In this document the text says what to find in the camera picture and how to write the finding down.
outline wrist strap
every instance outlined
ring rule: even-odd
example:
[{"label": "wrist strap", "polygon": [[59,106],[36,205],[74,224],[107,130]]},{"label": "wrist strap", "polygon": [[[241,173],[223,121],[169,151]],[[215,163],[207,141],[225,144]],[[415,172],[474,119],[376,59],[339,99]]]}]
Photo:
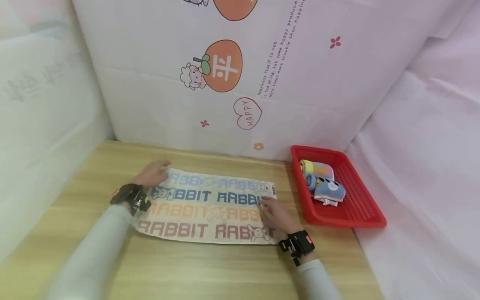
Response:
[{"label": "wrist strap", "polygon": [[300,265],[300,257],[309,254],[315,249],[312,239],[310,239],[305,230],[289,234],[288,239],[281,240],[278,245],[282,252],[290,252],[290,256],[296,266]]}]

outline red basket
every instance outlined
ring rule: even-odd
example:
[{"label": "red basket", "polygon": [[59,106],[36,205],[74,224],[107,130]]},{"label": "red basket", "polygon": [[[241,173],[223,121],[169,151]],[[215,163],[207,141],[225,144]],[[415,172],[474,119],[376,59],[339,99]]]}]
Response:
[{"label": "red basket", "polygon": [[[292,146],[292,173],[297,184],[307,222],[337,227],[382,228],[387,221],[363,184],[347,156],[341,152],[306,146]],[[329,164],[335,181],[342,184],[346,194],[338,207],[324,206],[310,195],[300,169],[300,160]]]}]

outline chinese character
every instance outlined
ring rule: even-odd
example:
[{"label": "chinese character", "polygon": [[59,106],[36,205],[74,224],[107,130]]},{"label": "chinese character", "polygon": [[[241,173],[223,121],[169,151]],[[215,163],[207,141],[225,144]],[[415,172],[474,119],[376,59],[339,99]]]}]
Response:
[{"label": "chinese character", "polygon": [[227,62],[225,62],[225,60],[223,58],[220,58],[218,59],[218,55],[214,55],[213,56],[213,74],[212,74],[212,77],[220,77],[222,78],[223,77],[223,72],[222,71],[225,71],[225,81],[228,80],[228,74],[230,72],[232,73],[238,73],[239,70],[237,69],[234,69],[234,68],[231,68],[230,67],[230,64],[232,63],[232,57],[230,55],[227,56]]},{"label": "chinese character", "polygon": [[13,82],[13,80],[8,81],[8,87],[5,87],[3,91],[7,94],[9,100],[15,100],[23,102],[25,100],[24,96],[20,93],[20,87]]},{"label": "chinese character", "polygon": [[10,100],[20,102],[24,102],[26,96],[35,99],[40,92],[37,79],[25,72],[23,73],[23,79],[9,80],[8,87],[3,90],[9,96]]},{"label": "chinese character", "polygon": [[65,76],[63,73],[63,66],[64,65],[58,60],[55,60],[53,65],[44,66],[45,72],[43,72],[43,76],[48,84],[55,84],[55,82],[63,80],[63,77]]},{"label": "chinese character", "polygon": [[65,60],[67,61],[67,64],[70,67],[70,69],[73,70],[82,62],[82,54],[80,52],[69,53],[66,56]]}]

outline wooden table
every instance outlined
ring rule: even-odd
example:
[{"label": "wooden table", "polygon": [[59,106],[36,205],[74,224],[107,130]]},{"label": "wooden table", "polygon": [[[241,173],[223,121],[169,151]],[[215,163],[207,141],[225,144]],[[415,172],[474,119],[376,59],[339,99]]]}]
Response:
[{"label": "wooden table", "polygon": [[[275,183],[278,199],[303,224],[287,163],[119,142],[104,142],[0,265],[0,299],[39,299],[112,193],[151,160],[169,159],[188,172]],[[344,299],[383,299],[360,246],[347,228],[305,225],[316,252]],[[302,299],[293,263],[275,246],[215,245],[128,233],[106,286],[106,299]]]}]

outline blue towel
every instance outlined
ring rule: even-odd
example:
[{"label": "blue towel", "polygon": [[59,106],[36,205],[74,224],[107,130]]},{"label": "blue towel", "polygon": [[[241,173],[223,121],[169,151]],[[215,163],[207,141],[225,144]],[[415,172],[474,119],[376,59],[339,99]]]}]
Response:
[{"label": "blue towel", "polygon": [[317,177],[317,186],[313,192],[314,199],[322,198],[337,202],[343,201],[345,197],[345,188],[338,182],[324,177]]},{"label": "blue towel", "polygon": [[317,177],[312,173],[305,174],[305,181],[307,182],[308,190],[313,193],[317,187]]}]

